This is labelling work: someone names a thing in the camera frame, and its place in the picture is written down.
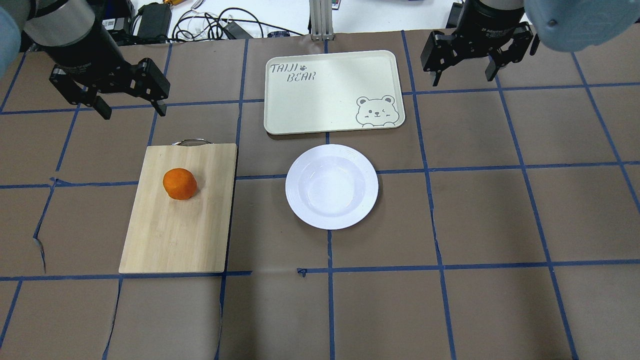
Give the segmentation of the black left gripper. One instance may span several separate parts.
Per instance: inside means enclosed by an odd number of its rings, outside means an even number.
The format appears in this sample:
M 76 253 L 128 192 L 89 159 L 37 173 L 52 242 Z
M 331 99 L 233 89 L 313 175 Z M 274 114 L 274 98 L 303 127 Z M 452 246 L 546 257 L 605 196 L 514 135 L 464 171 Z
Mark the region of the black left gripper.
M 112 117 L 112 107 L 101 94 L 122 93 L 148 101 L 158 116 L 165 117 L 170 82 L 153 59 L 146 57 L 137 64 L 123 60 L 100 74 L 72 74 L 55 65 L 49 82 L 71 105 L 93 108 L 104 120 Z

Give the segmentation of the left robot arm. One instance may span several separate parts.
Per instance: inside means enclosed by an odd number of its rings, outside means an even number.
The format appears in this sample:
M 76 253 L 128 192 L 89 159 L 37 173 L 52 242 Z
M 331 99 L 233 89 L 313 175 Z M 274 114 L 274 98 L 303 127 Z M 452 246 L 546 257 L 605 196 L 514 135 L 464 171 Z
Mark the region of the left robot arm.
M 85 0 L 3 0 L 0 11 L 2 75 L 26 34 L 54 62 L 49 81 L 71 105 L 83 104 L 109 120 L 112 109 L 102 94 L 123 93 L 166 115 L 169 80 L 150 58 L 126 61 Z

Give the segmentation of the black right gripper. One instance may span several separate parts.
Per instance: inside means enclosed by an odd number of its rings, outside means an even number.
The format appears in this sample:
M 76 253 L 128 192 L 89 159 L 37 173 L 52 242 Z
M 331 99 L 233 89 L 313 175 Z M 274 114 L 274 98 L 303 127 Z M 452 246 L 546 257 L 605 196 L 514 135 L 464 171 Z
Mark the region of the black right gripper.
M 540 45 L 528 22 L 521 22 L 505 33 L 498 30 L 455 28 L 450 34 L 432 30 L 420 54 L 425 72 L 430 72 L 432 86 L 437 87 L 442 72 L 468 59 L 488 57 L 486 80 L 493 82 L 498 71 L 511 63 L 521 62 L 526 54 L 533 56 Z

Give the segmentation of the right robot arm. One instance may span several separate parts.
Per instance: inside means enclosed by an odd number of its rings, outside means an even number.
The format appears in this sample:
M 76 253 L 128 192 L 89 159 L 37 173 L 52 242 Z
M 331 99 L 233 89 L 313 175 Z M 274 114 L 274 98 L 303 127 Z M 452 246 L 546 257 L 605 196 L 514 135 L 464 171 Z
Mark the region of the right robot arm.
M 637 0 L 466 0 L 451 34 L 430 32 L 420 61 L 437 86 L 446 69 L 488 58 L 491 82 L 540 44 L 567 53 L 598 46 L 627 30 L 639 13 Z

